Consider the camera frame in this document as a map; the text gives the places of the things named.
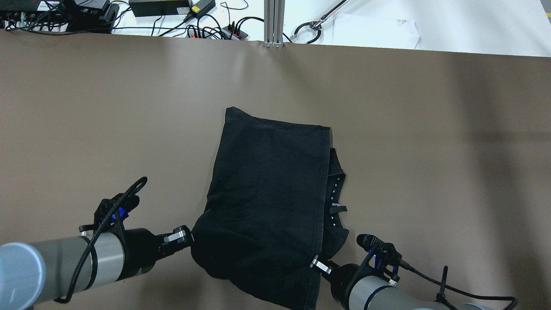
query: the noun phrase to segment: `folded black garment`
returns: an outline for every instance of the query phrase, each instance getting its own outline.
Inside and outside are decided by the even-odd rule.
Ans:
[[[207,273],[290,309],[313,310],[320,274],[346,241],[344,173],[330,128],[259,119],[232,107],[191,254]]]

